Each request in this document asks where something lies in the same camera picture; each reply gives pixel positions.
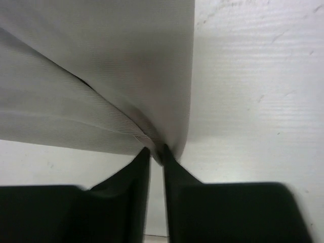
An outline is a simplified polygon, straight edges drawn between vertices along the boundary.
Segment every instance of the gray fabric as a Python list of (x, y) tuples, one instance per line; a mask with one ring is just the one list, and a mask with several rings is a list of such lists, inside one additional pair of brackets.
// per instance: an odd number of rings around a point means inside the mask
[(0, 139), (183, 151), (193, 0), (0, 2)]

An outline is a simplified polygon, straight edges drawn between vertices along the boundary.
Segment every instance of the ribbed fabric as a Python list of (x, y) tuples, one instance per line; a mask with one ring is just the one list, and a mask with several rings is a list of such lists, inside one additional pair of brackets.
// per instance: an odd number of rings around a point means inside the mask
[(0, 139), (112, 153), (189, 120), (194, 0), (0, 3)]

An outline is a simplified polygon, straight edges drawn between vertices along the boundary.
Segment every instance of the cloth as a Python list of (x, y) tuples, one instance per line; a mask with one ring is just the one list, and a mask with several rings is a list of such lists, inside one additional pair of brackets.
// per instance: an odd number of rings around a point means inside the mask
[(0, 5), (0, 139), (181, 155), (194, 0)]

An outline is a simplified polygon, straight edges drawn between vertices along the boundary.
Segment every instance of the white surface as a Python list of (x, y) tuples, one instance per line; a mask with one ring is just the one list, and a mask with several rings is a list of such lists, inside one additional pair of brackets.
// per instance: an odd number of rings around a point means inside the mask
[[(323, 4), (196, 1), (192, 109), (181, 159), (204, 182), (287, 183), (317, 241), (324, 241)], [(131, 160), (0, 146), (0, 184), (91, 186)], [(165, 222), (162, 175), (154, 164), (147, 233), (166, 235)]]

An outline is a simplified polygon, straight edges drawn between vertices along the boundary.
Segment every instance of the white table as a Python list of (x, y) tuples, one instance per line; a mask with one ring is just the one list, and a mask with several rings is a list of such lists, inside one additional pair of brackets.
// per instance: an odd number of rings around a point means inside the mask
[[(197, 0), (182, 165), (204, 182), (289, 185), (324, 241), (324, 1)], [(0, 141), (0, 184), (90, 187), (132, 157)], [(167, 235), (152, 164), (147, 234)]]

